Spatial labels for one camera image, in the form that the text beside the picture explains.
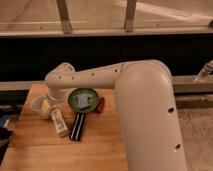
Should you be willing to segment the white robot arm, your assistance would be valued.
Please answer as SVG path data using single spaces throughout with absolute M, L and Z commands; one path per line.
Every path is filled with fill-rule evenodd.
M 77 71 L 62 63 L 45 76 L 55 103 L 69 88 L 112 89 L 129 171 L 187 171 L 172 75 L 158 60 Z

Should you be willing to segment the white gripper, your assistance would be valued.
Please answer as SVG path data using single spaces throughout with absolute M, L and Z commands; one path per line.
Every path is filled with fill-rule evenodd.
M 60 90 L 60 89 L 51 89 L 49 88 L 47 90 L 47 98 L 52 103 L 61 103 L 64 101 L 64 98 L 66 96 L 67 91 L 66 90 Z M 40 113 L 42 116 L 48 116 L 50 112 L 50 105 L 47 100 L 44 100 L 41 105 Z

